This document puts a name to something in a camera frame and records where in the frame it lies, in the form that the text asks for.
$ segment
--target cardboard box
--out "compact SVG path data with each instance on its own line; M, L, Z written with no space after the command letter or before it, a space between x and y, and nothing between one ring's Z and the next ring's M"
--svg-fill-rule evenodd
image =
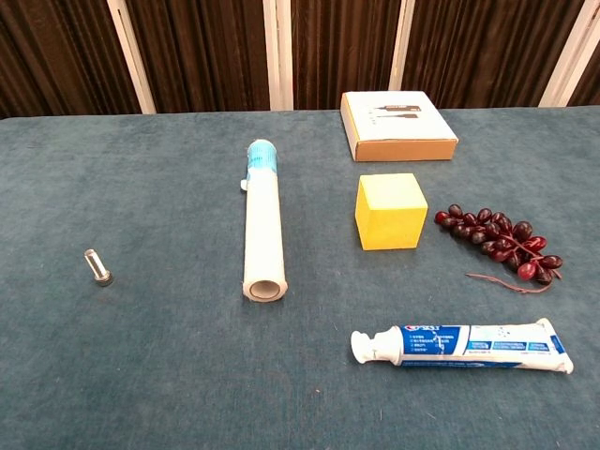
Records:
M341 117L355 161L452 159L458 138L424 92L346 92Z
M354 216L363 250L416 248L427 214L412 173L361 175Z

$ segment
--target grape stem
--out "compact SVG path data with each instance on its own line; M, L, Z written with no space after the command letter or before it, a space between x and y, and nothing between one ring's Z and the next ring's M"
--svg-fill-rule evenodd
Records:
M524 246L522 246L518 241L516 241L515 239L513 239L511 236L508 236L506 234L501 234L501 236L504 239L506 239L508 242L510 242L511 244L516 245L521 250L526 251L527 253L529 253L530 255L532 255L533 256L532 261L536 261L536 260L539 260L539 259L543 258L543 256L540 255L539 253L531 251L528 248L525 248ZM563 279L563 276L561 275L561 273L558 270L556 270L556 269L550 269L550 272L552 272L556 276L556 278Z
M487 281L491 281L492 283L498 283L498 284L502 284L505 288L510 289L511 291L516 291L518 293L543 293L545 291L547 291L550 288L550 285L546 285L543 288L540 289L527 289L527 288L521 288L519 286L515 286L513 284L509 284L505 281L502 281L499 278L496 277L490 277L488 275L481 275L481 274L465 274L467 277L472 277L472 278L481 278L481 279L485 279Z

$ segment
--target paper tube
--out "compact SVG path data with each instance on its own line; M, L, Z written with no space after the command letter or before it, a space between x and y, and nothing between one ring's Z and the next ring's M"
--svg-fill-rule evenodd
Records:
M247 150L246 255L244 295L255 302L273 302L288 290L283 267L279 215L277 150L259 139Z

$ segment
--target teal fabric surface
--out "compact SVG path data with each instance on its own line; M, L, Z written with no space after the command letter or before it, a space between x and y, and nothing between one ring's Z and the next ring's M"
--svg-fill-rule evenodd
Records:
M600 448L600 108L443 111L453 161L354 163L339 112L0 122L0 448ZM288 293L242 298L246 150L277 147ZM363 173L414 173L416 250L364 252ZM438 230L528 219L563 280L524 296ZM99 288L95 248L115 282ZM353 330L548 317L575 372L357 364Z

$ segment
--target grape bunch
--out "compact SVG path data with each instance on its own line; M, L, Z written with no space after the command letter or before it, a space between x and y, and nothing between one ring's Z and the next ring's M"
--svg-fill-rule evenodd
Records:
M467 274L469 277L497 282L520 293L541 293L549 287L552 279L561 277L556 269L563 265L563 260L556 255L544 256L540 253L546 247L546 238L532 236L533 227L527 221L520 221L513 226L504 213L492 213L490 209L483 208L476 216L463 213L457 204L451 204L447 213L436 213L434 220L456 238L479 246L480 251L493 261L506 264L519 278L534 279L545 287L531 290L513 286L495 277Z

